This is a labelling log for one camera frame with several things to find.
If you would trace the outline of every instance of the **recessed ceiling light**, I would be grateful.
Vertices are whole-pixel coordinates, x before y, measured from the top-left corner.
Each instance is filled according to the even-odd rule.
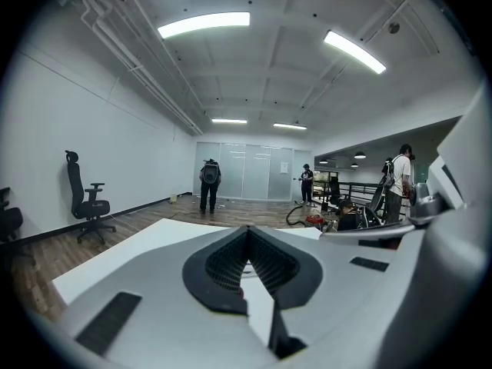
[[[384,67],[374,56],[337,33],[329,31],[324,42],[347,52],[349,55],[364,63],[367,67],[372,68],[378,74],[386,70],[386,67]]]
[[[283,128],[293,128],[295,130],[305,130],[307,127],[306,126],[300,126],[300,125],[285,125],[284,123],[275,123],[274,127],[283,127]]]
[[[169,38],[203,28],[219,28],[225,26],[249,26],[249,12],[223,12],[183,19],[158,28],[162,38]]]
[[[214,123],[239,123],[241,125],[245,125],[248,123],[247,120],[239,120],[239,119],[212,119]]]

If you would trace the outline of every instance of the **white shirt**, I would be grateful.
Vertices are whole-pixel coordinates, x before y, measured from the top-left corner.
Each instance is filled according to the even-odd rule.
[[[399,155],[393,159],[394,184],[390,191],[403,197],[403,175],[410,177],[411,167],[410,159],[406,156]]]

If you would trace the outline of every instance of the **office chair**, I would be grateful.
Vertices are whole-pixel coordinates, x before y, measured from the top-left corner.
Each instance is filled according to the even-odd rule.
[[[104,186],[104,183],[91,183],[93,188],[86,188],[82,186],[82,181],[80,179],[80,168],[77,164],[78,155],[74,151],[65,151],[67,158],[67,170],[68,179],[70,180],[72,198],[71,198],[71,213],[77,218],[85,218],[87,220],[84,223],[80,231],[82,233],[77,237],[77,242],[81,243],[81,238],[88,234],[89,232],[95,232],[101,243],[104,244],[105,240],[99,233],[99,230],[104,228],[116,232],[116,228],[112,225],[102,224],[99,220],[101,216],[109,213],[109,202],[96,200],[96,195],[98,192],[102,191],[99,186]],[[84,191],[89,193],[88,201],[84,201]]]
[[[330,180],[330,193],[330,204],[338,206],[340,204],[340,184],[335,176]]]
[[[0,241],[14,240],[15,231],[22,225],[22,213],[19,208],[9,208],[9,201],[4,201],[4,195],[10,191],[10,188],[0,189]]]

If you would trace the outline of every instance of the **wooden floor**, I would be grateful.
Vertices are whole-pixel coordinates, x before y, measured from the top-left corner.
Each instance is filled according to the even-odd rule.
[[[185,195],[176,204],[165,202],[106,221],[106,224],[114,225],[117,231],[103,232],[105,245],[99,243],[95,234],[86,235],[83,242],[77,244],[80,232],[73,231],[23,246],[23,252],[29,257],[18,256],[12,265],[14,287],[20,301],[26,307],[56,320],[64,304],[52,287],[53,279],[162,218],[223,227],[249,224],[288,228],[285,216],[293,208],[292,203],[286,202],[228,201],[219,198],[215,214],[208,211],[207,214],[200,214],[199,201],[195,196]],[[317,212],[313,208],[299,209],[290,220],[305,218],[310,213]]]

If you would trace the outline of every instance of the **desk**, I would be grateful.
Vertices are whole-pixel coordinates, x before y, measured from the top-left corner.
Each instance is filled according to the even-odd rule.
[[[59,276],[52,283],[61,299],[69,305],[77,296],[140,254],[224,229],[227,228],[162,219]],[[280,231],[310,239],[318,239],[321,234],[316,228],[284,228]],[[248,301],[248,320],[254,332],[267,345],[273,300],[259,278],[242,279],[241,287],[244,299],[248,301],[248,297],[254,297]]]

